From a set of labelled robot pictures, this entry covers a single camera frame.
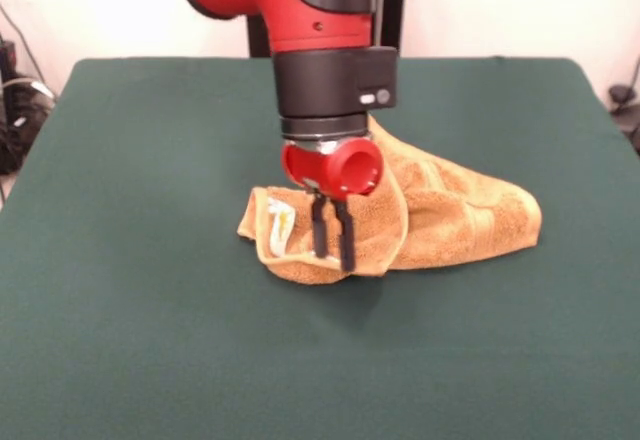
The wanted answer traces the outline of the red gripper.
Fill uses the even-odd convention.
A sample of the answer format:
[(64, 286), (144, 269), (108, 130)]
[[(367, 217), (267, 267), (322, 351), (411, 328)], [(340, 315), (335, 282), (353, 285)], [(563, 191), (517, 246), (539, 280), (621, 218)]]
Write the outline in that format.
[[(383, 164), (380, 149), (368, 137), (285, 143), (282, 165), (287, 176), (302, 187), (318, 191), (313, 193), (311, 204), (313, 252), (316, 257), (328, 255), (324, 219), (327, 197), (368, 195), (381, 180)], [(334, 200), (333, 206), (341, 226), (341, 269), (353, 271), (356, 263), (353, 217), (346, 201)]]

